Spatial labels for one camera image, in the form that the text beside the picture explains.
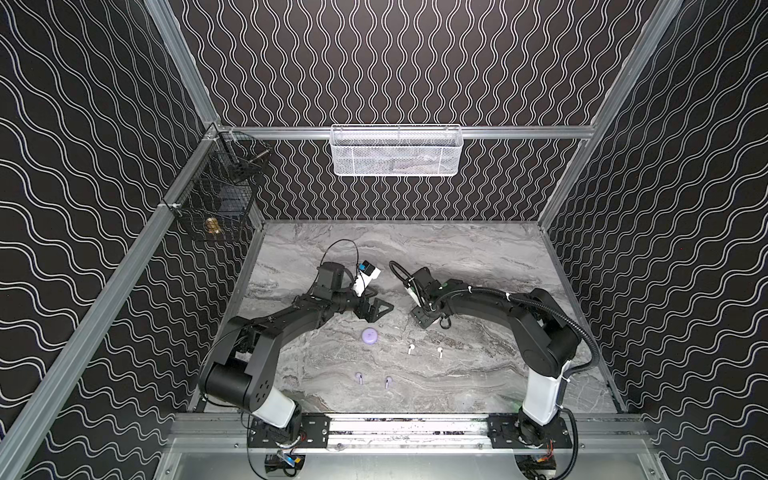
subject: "wire basket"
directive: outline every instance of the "wire basket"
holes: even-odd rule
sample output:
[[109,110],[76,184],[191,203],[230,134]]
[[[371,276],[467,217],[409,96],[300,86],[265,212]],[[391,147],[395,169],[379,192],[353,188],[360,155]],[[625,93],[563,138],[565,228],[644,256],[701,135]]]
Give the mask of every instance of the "wire basket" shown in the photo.
[[351,177],[451,177],[464,139],[458,125],[331,127],[333,172]]
[[212,152],[227,168],[227,174],[234,184],[259,175],[272,154],[272,148],[265,142],[241,131],[223,131],[219,133],[223,150]]
[[244,227],[255,198],[250,180],[238,184],[220,152],[210,152],[187,185],[180,206],[171,210],[184,231],[200,242],[231,243],[246,240]]

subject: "white arm segment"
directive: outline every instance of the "white arm segment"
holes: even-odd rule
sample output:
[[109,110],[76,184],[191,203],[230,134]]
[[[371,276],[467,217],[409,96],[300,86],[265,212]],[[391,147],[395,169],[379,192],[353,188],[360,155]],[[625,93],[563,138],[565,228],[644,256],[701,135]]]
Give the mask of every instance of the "white arm segment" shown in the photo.
[[295,409],[296,403],[293,400],[283,395],[280,390],[272,388],[261,407],[253,412],[253,416],[276,426],[278,429],[284,429],[288,426]]
[[528,390],[523,400],[523,412],[539,425],[547,425],[558,413],[558,392],[563,374],[571,361],[568,360],[558,378],[539,375],[528,369]]

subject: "metal bracket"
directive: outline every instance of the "metal bracket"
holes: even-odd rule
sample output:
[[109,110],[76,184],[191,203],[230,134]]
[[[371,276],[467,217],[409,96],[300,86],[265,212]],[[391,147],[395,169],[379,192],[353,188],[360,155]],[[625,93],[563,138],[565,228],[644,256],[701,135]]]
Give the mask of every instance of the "metal bracket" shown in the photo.
[[[258,449],[274,445],[266,436],[267,429],[257,428],[257,419],[251,422],[248,433],[248,448]],[[322,413],[303,413],[301,415],[300,430],[306,438],[296,445],[297,449],[325,449],[328,447],[328,431],[331,419]]]
[[[552,439],[556,449],[573,447],[571,437],[565,428],[565,419],[558,418],[549,425],[541,427],[547,437]],[[492,449],[525,449],[528,445],[520,441],[518,416],[514,413],[488,415],[488,438]]]

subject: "aluminum frame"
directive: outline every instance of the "aluminum frame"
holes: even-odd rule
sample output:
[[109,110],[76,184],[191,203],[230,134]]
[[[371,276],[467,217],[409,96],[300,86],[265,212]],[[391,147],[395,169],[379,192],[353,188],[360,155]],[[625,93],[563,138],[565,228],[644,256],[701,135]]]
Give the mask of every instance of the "aluminum frame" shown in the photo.
[[667,31],[682,4],[683,0],[660,0],[653,12],[651,12],[621,71],[619,71],[616,80],[611,85],[611,89],[605,95],[603,104],[594,116],[592,121],[594,134],[588,141],[579,143],[574,156],[568,162],[565,172],[563,172],[560,181],[554,188],[554,192],[549,197],[547,205],[539,216],[539,224],[545,230],[549,230],[558,211],[560,211],[560,207],[568,198],[571,188],[576,184],[584,167],[587,166],[587,162],[592,157],[595,148],[603,140],[608,128],[614,123],[614,119],[618,115],[621,106],[637,83],[640,73],[645,68],[648,60],[650,60],[651,55],[656,51],[659,41],[661,41],[664,32]]
[[[296,449],[311,455],[428,453],[510,455],[545,453],[544,449],[494,449],[487,436],[486,414],[329,413],[328,448]],[[580,449],[590,453],[653,455],[647,427],[639,415],[576,414]],[[444,432],[434,435],[433,432]],[[274,453],[275,447],[251,448]],[[570,449],[555,449],[569,452]],[[185,413],[171,426],[164,455],[245,453],[245,428],[239,413]]]
[[[331,127],[222,127],[261,140],[330,140]],[[592,126],[477,127],[461,125],[464,140],[592,138]]]
[[[180,200],[184,188],[215,141],[216,130],[211,127],[168,189],[164,196],[165,202],[173,204]],[[0,443],[0,478],[17,480],[24,473],[174,220],[173,212],[165,204],[158,205],[110,275],[107,284]]]
[[210,99],[208,89],[200,76],[200,70],[197,68],[189,45],[181,33],[179,21],[168,4],[168,0],[144,0],[144,4],[147,6],[152,20],[154,20],[157,31],[163,38],[170,58],[179,71],[181,82],[190,95],[197,116],[204,124],[214,123],[218,125],[220,122],[219,114]]

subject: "wavy line pattern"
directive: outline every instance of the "wavy line pattern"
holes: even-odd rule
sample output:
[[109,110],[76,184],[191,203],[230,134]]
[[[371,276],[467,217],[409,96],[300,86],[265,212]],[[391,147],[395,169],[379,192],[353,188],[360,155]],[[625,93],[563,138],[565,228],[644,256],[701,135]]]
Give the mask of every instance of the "wavy line pattern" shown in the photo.
[[249,244],[168,231],[24,478],[152,478]]
[[551,238],[670,478],[768,478],[768,2],[685,2]]
[[230,125],[583,125],[656,1],[170,3]]
[[203,133],[138,0],[0,0],[0,439]]
[[469,141],[454,177],[338,177],[328,142],[279,141],[257,203],[281,220],[536,220],[577,144]]

